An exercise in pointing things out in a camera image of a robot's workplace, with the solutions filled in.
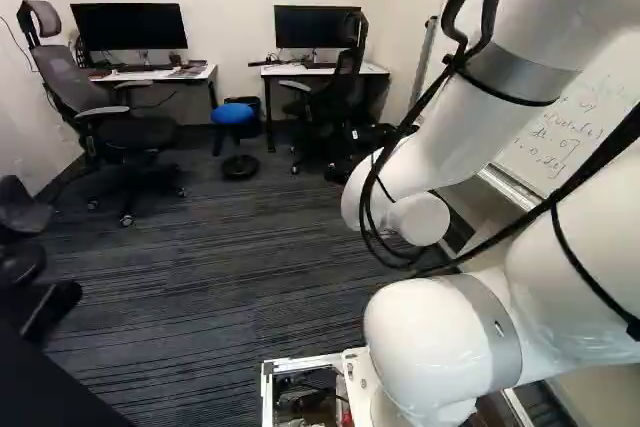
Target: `black monitor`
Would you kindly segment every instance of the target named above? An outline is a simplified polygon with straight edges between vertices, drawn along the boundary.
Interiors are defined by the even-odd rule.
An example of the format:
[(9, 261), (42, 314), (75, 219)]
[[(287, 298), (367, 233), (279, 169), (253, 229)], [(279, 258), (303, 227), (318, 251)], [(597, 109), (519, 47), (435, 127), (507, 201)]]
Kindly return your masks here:
[(178, 4), (71, 4), (87, 50), (186, 49)]
[(345, 29), (357, 29), (347, 23), (349, 12), (360, 7), (324, 7), (305, 5), (274, 5), (276, 47), (293, 48), (347, 48), (351, 47)]

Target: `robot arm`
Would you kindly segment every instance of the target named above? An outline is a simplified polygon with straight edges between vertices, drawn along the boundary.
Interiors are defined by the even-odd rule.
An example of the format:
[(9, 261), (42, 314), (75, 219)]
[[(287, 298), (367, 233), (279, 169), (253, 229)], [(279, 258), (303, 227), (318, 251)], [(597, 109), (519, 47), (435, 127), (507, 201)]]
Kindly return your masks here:
[[(612, 39), (638, 24), (635, 0), (502, 0), (491, 42), (450, 78), (418, 132), (382, 167), (386, 192), (376, 183), (371, 197), (376, 226), (418, 245), (438, 240), (448, 227), (446, 207), (426, 192), (478, 172)], [(342, 215), (354, 229), (370, 170), (366, 159), (343, 193)], [(395, 425), (455, 426), (486, 393), (579, 367), (640, 361), (640, 342), (579, 275), (553, 225), (559, 217), (591, 277), (640, 316), (640, 204), (628, 181), (637, 176), (638, 155), (613, 162), (519, 235), (504, 268), (380, 290), (365, 313), (382, 385), (372, 399), (373, 424), (391, 425), (381, 418), (392, 405), (402, 413), (392, 416)]]
[[(421, 128), (380, 171), (389, 196), (376, 183), (376, 227), (396, 230), (415, 245), (439, 240), (449, 214), (427, 191), (479, 172), (612, 39), (638, 23), (636, 0), (501, 0), (490, 43), (467, 62), (467, 75), (449, 79), (423, 113)], [(342, 216), (354, 230), (370, 170), (367, 158), (342, 196)]]

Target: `black chair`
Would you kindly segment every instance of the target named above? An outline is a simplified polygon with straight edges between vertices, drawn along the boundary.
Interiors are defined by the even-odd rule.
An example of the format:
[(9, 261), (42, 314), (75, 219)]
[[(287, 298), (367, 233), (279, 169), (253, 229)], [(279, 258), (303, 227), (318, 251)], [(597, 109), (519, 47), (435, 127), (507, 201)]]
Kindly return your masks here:
[(53, 207), (35, 200), (15, 175), (0, 179), (0, 243), (41, 233), (53, 212)]
[(290, 80), (279, 82), (300, 96), (283, 107), (285, 114), (298, 121), (291, 152), (299, 151), (300, 157), (291, 166), (292, 174), (297, 174), (307, 161), (331, 162), (351, 150), (351, 121), (357, 116), (358, 107), (351, 97), (356, 91), (368, 30), (369, 23), (362, 12), (348, 14), (345, 35), (353, 46), (340, 52), (333, 75), (320, 89)]
[[(178, 166), (155, 163), (160, 152), (176, 142), (176, 122), (167, 117), (137, 117), (130, 106), (119, 105), (110, 91), (94, 85), (77, 67), (67, 46), (40, 44), (32, 13), (39, 24), (39, 36), (43, 38), (60, 33), (60, 17), (46, 1), (25, 0), (17, 14), (45, 89), (52, 95), (63, 120), (78, 134), (85, 151), (86, 169), (80, 176), (95, 172), (105, 164), (120, 165), (124, 174), (116, 185), (91, 197), (87, 207), (97, 208), (100, 195), (125, 190), (120, 224), (128, 227), (134, 222), (134, 203), (143, 190), (171, 190), (183, 197), (184, 189), (176, 184), (180, 174)], [(115, 86), (115, 91), (122, 95), (127, 89), (148, 85), (148, 82), (125, 82)]]

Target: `keyboard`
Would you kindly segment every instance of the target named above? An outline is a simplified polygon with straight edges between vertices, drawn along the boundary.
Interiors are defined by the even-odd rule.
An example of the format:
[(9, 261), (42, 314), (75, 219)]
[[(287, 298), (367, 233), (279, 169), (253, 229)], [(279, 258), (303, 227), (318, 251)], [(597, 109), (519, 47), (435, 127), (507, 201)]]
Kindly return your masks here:
[(335, 62), (312, 62), (305, 60), (302, 65), (304, 65), (307, 69), (335, 69)]
[(156, 65), (142, 65), (142, 64), (133, 64), (133, 65), (121, 65), (116, 70), (121, 74), (128, 72), (152, 72), (154, 70), (173, 70), (175, 69), (175, 65), (172, 64), (156, 64)]

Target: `white desk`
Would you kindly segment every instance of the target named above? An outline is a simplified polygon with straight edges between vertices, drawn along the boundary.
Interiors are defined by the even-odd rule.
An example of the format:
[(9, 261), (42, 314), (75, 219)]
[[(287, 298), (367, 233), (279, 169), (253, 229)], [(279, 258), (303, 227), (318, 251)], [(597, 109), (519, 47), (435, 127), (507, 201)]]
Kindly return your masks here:
[(179, 67), (176, 67), (173, 70), (150, 70), (147, 72), (116, 72), (114, 71), (112, 74), (109, 74), (106, 77), (93, 78), (91, 80), (93, 82), (128, 82), (131, 80), (152, 80), (154, 82), (162, 82), (162, 81), (202, 82), (203, 80), (209, 80), (210, 77), (213, 76), (217, 68), (218, 66), (216, 64), (208, 64), (207, 68), (196, 77), (190, 77), (190, 76), (171, 77), (171, 74), (179, 70)]
[(218, 100), (216, 97), (216, 88), (214, 83), (215, 73), (218, 70), (216, 64), (207, 64), (207, 68), (203, 70), (197, 76), (174, 76), (171, 74), (179, 70), (179, 67), (173, 70), (150, 70), (147, 72), (116, 72), (105, 77), (95, 77), (89, 79), (96, 84), (118, 84), (121, 82), (129, 82), (135, 80), (150, 80), (159, 84), (184, 84), (184, 85), (202, 85), (206, 84), (209, 93), (209, 103), (211, 109), (215, 109), (218, 106)]
[[(273, 119), (271, 118), (271, 83), (274, 80), (291, 79), (301, 77), (329, 77), (334, 73), (335, 69), (307, 69), (304, 65), (296, 64), (282, 64), (282, 65), (263, 65), (260, 68), (260, 77), (264, 82), (264, 103), (265, 111), (267, 114), (266, 130), (267, 130), (267, 148), (269, 152), (275, 152), (276, 147), (273, 141)], [(384, 67), (372, 64), (371, 62), (362, 62), (360, 67), (360, 76), (365, 79), (382, 79), (389, 78), (390, 72)], [(368, 82), (365, 83), (365, 97), (371, 92), (371, 88)]]
[[(332, 75), (335, 69), (307, 69), (302, 64), (282, 64), (282, 65), (263, 65), (260, 68), (261, 77), (304, 77), (304, 76), (327, 76)], [(372, 64), (371, 62), (362, 62), (360, 67), (360, 75), (383, 75), (387, 76), (390, 72), (384, 67)]]

